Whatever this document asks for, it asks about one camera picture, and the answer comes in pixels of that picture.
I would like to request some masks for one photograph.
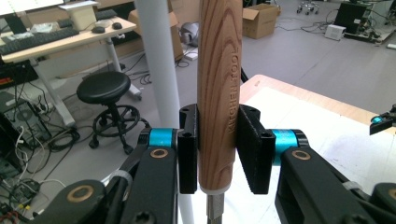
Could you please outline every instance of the floor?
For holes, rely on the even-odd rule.
[[[299,1],[277,0],[277,3],[281,6],[282,13],[277,18],[274,33],[257,40],[243,38],[242,66],[248,77],[264,74],[375,113],[390,110],[395,103],[393,88],[396,84],[396,50],[386,49],[386,45],[396,43],[396,36],[381,45],[346,38],[340,41],[331,40],[325,38],[324,34],[312,34],[299,28],[311,26],[313,22],[332,21],[336,15],[334,10],[339,8],[340,3],[318,2],[319,14],[308,16],[296,13]],[[320,30],[315,30],[314,33],[316,32],[323,33]],[[132,95],[126,94],[120,103],[135,106],[152,127],[160,127],[152,85],[143,85],[139,76],[132,75],[148,70],[143,52],[122,58],[120,62],[126,65],[126,74],[137,78],[134,84],[141,89],[143,96],[138,101]],[[197,61],[184,60],[178,64],[176,71],[180,105],[195,104]],[[104,109],[100,105],[86,105],[73,95],[85,75],[70,77],[57,90],[77,122],[80,140],[89,137],[92,120]],[[57,113],[50,115],[50,122],[60,124]],[[141,123],[128,132],[126,138],[130,145],[135,146],[143,128]],[[54,126],[50,126],[50,129],[54,132],[60,130]],[[50,154],[46,167],[34,176],[37,181],[46,179],[48,182],[42,185],[26,216],[48,205],[63,188],[58,180],[65,185],[82,179],[102,180],[127,158],[119,139],[99,140],[100,146],[95,150],[89,148],[88,139],[77,142],[71,149]],[[45,152],[43,157],[34,157],[29,166],[36,167],[41,160],[45,160],[48,151]]]

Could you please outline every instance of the wooden desk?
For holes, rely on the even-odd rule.
[[[318,154],[366,193],[377,183],[396,183],[394,129],[369,135],[375,114],[262,75],[242,85],[240,103],[259,109],[266,129],[302,130]],[[275,208],[279,171],[273,167],[268,195],[253,195],[237,156],[223,223],[280,223]],[[205,195],[198,190],[192,202],[195,223],[204,223]]]
[[[61,114],[62,118],[64,119],[64,125],[66,126],[74,126],[75,121],[72,118],[70,112],[67,110],[66,106],[62,102],[61,98],[59,95],[55,92],[55,90],[51,87],[50,82],[48,79],[44,76],[45,72],[42,69],[42,66],[40,64],[49,64],[50,65],[50,59],[45,60],[42,62],[39,62],[37,58],[49,55],[52,53],[56,53],[59,51],[63,51],[66,49],[72,49],[76,47],[81,47],[83,45],[90,44],[95,41],[99,40],[105,40],[107,42],[107,53],[108,56],[110,57],[113,61],[113,65],[115,66],[116,71],[121,71],[120,69],[120,63],[116,54],[116,51],[114,49],[113,42],[111,41],[111,37],[120,35],[126,32],[132,31],[136,25],[123,20],[121,18],[113,18],[113,22],[119,22],[122,25],[122,29],[119,30],[114,30],[111,25],[106,28],[106,32],[103,34],[93,34],[91,31],[84,31],[80,32],[79,35],[71,36],[62,40],[58,40],[52,43],[48,43],[46,45],[41,45],[32,49],[26,49],[22,51],[18,51],[12,54],[4,55],[2,56],[2,59],[5,63],[18,63],[22,62],[25,60],[29,60],[35,71],[37,72],[38,77],[40,80],[43,82],[44,86],[49,92],[49,95],[51,96],[54,105],[58,112]],[[135,86],[131,85],[132,91],[134,95],[140,96],[141,92],[139,89],[137,89]]]

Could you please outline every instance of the office chair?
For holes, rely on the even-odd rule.
[[[91,148],[97,148],[97,136],[119,137],[124,152],[130,154],[134,148],[129,146],[124,135],[132,130],[139,121],[149,124],[140,118],[139,111],[131,105],[116,105],[116,102],[131,86],[131,80],[120,72],[104,72],[85,78],[77,88],[78,99],[92,105],[105,105],[107,110],[93,121]]]
[[[302,12],[304,8],[307,9],[305,15],[309,15],[310,12],[314,12],[314,11],[315,14],[319,13],[319,5],[312,2],[312,0],[301,2],[301,4],[297,7],[297,13]]]

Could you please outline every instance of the computer mouse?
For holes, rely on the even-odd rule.
[[[122,29],[121,23],[119,23],[119,22],[114,22],[114,23],[113,23],[113,29],[115,29],[115,30]]]
[[[104,27],[101,26],[95,26],[93,27],[93,29],[91,30],[94,34],[102,34],[106,31],[106,29]]]

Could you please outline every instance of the wooden handle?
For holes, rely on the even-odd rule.
[[[235,159],[242,46],[242,1],[201,0],[198,58],[199,182],[229,187]]]

